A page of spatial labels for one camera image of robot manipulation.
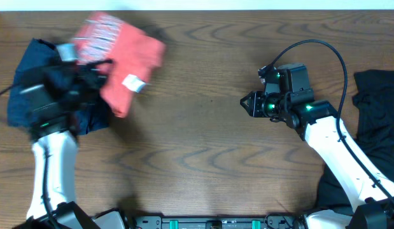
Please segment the red orange t-shirt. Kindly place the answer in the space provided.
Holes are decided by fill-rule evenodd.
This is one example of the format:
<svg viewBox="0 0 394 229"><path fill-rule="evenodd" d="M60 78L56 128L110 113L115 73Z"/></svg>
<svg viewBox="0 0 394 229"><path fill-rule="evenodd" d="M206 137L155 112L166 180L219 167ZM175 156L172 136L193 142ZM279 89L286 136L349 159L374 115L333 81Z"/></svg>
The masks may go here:
<svg viewBox="0 0 394 229"><path fill-rule="evenodd" d="M101 97L115 116L125 118L134 94L148 84L152 71L162 65L163 42L105 12L92 13L73 43L80 64L111 59L97 68L108 74Z"/></svg>

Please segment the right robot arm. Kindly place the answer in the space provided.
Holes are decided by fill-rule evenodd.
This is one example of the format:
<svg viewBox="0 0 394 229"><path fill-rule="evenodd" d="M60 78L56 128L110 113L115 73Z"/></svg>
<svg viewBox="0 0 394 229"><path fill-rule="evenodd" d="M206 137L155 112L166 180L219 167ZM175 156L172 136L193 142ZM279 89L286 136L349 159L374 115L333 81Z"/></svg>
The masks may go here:
<svg viewBox="0 0 394 229"><path fill-rule="evenodd" d="M394 228L394 182L369 160L348 134L329 101L316 101L304 64L264 66L262 91L241 106L255 118L283 122L315 150L346 194L353 214L317 209L296 217L289 228Z"/></svg>

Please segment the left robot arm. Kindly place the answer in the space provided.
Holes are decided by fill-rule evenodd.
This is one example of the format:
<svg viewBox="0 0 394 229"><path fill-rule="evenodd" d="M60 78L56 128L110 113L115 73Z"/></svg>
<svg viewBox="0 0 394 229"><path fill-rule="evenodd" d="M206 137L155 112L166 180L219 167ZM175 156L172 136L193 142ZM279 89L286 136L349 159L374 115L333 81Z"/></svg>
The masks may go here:
<svg viewBox="0 0 394 229"><path fill-rule="evenodd" d="M34 190L19 228L127 228L118 209L89 216L76 203L75 162L79 150L75 112L99 96L111 59L85 65L63 62L29 69L18 85L29 101L28 131L35 161Z"/></svg>

